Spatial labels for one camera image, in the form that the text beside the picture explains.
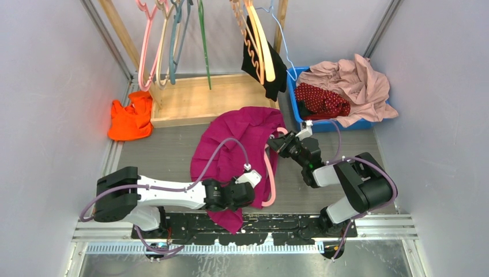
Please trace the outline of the magenta skirt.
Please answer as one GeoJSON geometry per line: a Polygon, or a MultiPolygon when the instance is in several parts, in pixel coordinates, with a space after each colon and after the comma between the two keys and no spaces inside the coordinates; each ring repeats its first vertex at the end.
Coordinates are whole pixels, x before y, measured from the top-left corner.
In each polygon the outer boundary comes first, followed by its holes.
{"type": "MultiPolygon", "coordinates": [[[[251,207],[263,208],[262,202],[268,200],[270,193],[264,162],[267,140],[270,136],[277,137],[284,129],[283,115],[275,108],[249,106],[218,116],[204,131],[195,149],[190,163],[191,180],[215,179],[227,183],[243,174],[244,165],[250,164],[262,177],[254,188],[251,207]]],[[[279,156],[275,152],[268,156],[276,183],[279,156]]]]}

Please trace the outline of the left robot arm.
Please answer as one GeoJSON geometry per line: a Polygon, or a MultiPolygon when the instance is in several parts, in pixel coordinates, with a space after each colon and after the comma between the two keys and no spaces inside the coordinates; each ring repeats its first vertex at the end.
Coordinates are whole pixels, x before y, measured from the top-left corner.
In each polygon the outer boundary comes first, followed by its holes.
{"type": "Polygon", "coordinates": [[[164,207],[236,211],[253,203],[254,188],[260,181],[255,170],[246,170],[226,184],[215,179],[196,183],[162,181],[140,175],[137,167],[129,166],[97,181],[93,220],[129,222],[152,237],[161,238],[168,231],[164,207]]]}

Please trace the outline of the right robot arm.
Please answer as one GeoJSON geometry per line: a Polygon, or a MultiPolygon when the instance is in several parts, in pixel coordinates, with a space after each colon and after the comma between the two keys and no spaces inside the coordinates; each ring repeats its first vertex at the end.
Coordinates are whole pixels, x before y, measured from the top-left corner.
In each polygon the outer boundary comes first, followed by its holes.
{"type": "Polygon", "coordinates": [[[304,182],[311,188],[340,185],[344,197],[321,209],[318,228],[327,237],[336,236],[349,221],[389,205],[397,197],[397,187],[373,156],[364,152],[350,158],[324,162],[319,142],[300,139],[294,132],[267,141],[282,158],[291,158],[301,168],[304,182]]]}

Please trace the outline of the light blue hanger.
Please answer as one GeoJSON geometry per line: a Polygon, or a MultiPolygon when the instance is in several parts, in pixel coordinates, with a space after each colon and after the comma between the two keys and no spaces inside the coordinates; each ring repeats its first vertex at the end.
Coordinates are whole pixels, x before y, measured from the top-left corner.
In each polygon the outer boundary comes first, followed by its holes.
{"type": "Polygon", "coordinates": [[[287,40],[284,33],[285,27],[285,19],[287,15],[287,7],[288,1],[274,1],[271,0],[268,8],[260,7],[258,10],[263,10],[267,14],[269,14],[276,22],[276,31],[274,35],[274,46],[273,48],[277,53],[280,53],[281,49],[285,51],[286,61],[289,63],[292,69],[292,73],[287,72],[287,75],[293,80],[296,81],[299,74],[296,70],[296,67],[293,61],[289,57],[287,40]]]}

